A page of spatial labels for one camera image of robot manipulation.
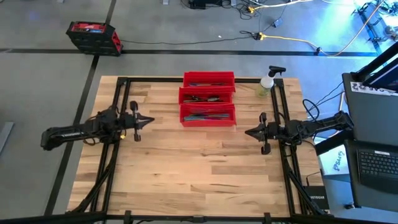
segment wooden table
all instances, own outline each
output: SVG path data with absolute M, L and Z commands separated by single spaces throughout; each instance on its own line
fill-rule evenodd
M 92 115 L 111 105 L 117 79 L 102 77 Z M 306 119 L 299 80 L 285 78 L 284 83 L 291 119 Z M 141 131 L 141 142 L 134 142 L 133 131 L 127 131 L 121 141 L 108 213 L 261 217 L 269 212 L 272 217 L 289 217 L 278 142 L 270 141 L 271 153 L 261 155 L 261 143 L 244 134 L 259 124 L 262 111 L 268 121 L 274 120 L 271 96 L 256 98 L 256 84 L 237 83 L 233 96 L 236 126 L 184 128 L 178 114 L 180 86 L 132 83 L 129 101 L 136 100 L 139 112 L 155 121 Z M 277 97 L 281 104 L 279 91 Z M 101 144 L 84 146 L 69 210 L 94 185 L 101 149 Z M 297 156 L 302 180 L 319 171 L 310 144 L 298 146 Z M 322 185 L 320 175 L 309 179 L 311 185 Z M 293 184 L 292 188 L 298 213 L 297 191 Z

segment laptop keyboard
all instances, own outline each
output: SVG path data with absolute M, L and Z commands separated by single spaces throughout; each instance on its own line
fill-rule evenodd
M 398 157 L 359 150 L 361 174 L 398 179 Z

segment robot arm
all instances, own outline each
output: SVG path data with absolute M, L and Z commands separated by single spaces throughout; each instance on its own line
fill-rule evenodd
M 118 117 L 116 110 L 110 108 L 98 112 L 83 124 L 48 128 L 42 133 L 40 145 L 44 150 L 51 151 L 65 142 L 91 138 L 98 138 L 102 143 L 113 143 L 119 139 L 121 131 L 130 128 L 134 128 L 134 140 L 140 141 L 139 130 L 155 119 L 139 114 L 135 101 L 130 102 L 130 108 L 132 114 L 122 113 Z
M 317 121 L 286 121 L 285 127 L 281 128 L 276 122 L 270 122 L 266 125 L 267 115 L 261 113 L 260 124 L 258 127 L 245 131 L 246 134 L 254 137 L 258 141 L 264 142 L 261 149 L 262 154 L 268 154 L 271 147 L 268 139 L 282 140 L 288 145 L 298 145 L 303 139 L 313 136 L 316 133 L 335 129 L 342 131 L 352 129 L 354 124 L 348 113 L 339 111 L 330 118 Z

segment red plastic tray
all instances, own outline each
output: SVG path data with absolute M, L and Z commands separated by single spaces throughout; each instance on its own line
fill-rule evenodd
M 227 119 L 209 119 L 199 121 L 185 121 L 190 114 L 228 114 Z M 235 106 L 233 104 L 182 104 L 180 107 L 180 122 L 184 127 L 225 127 L 236 125 Z
M 185 72 L 184 87 L 228 87 L 235 91 L 235 77 L 233 72 Z
M 191 96 L 197 96 L 199 98 L 208 98 L 211 96 L 218 96 L 220 98 L 220 102 L 197 102 L 197 103 L 208 103 L 208 104 L 220 104 L 220 103 L 232 103 L 232 94 L 230 92 L 229 87 L 180 87 L 178 92 L 178 103 L 184 103 L 184 100 L 191 100 Z

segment gray floor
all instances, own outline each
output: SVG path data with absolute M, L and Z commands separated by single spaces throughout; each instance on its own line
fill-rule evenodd
M 280 0 L 269 0 L 277 4 Z M 74 49 L 65 31 L 71 21 L 103 22 L 107 0 L 5 0 L 0 4 L 0 49 Z M 262 12 L 261 27 L 279 17 L 281 8 Z M 362 26 L 352 8 L 321 1 L 288 6 L 284 23 L 270 28 L 268 35 L 311 40 L 327 51 L 339 51 Z M 194 11 L 179 1 L 169 6 L 160 1 L 117 0 L 111 24 L 121 39 L 146 42 L 196 42 L 238 37 L 240 30 L 258 30 L 259 18 L 239 19 L 234 9 L 211 8 Z M 350 52 L 374 52 L 362 32 Z M 305 43 L 251 39 L 201 45 L 124 44 L 125 49 L 275 50 L 312 51 Z M 50 126 L 72 123 L 93 57 L 80 54 L 7 54 L 0 52 L 0 124 L 15 122 L 0 154 L 0 218 L 41 215 L 65 146 L 51 152 L 41 150 L 40 135 Z M 92 110 L 102 75 L 182 75 L 188 70 L 232 70 L 237 77 L 260 77 L 270 65 L 287 68 L 284 77 L 298 77 L 305 98 L 319 100 L 341 82 L 341 73 L 359 70 L 371 57 L 303 57 L 247 55 L 122 55 L 100 57 L 82 120 Z M 320 107 L 322 116 L 338 109 L 339 99 Z M 68 164 L 55 213 L 68 203 L 82 144 L 77 142 Z M 397 222 L 398 213 L 371 208 L 345 210 L 352 201 L 349 184 L 325 181 L 331 211 L 338 217 Z

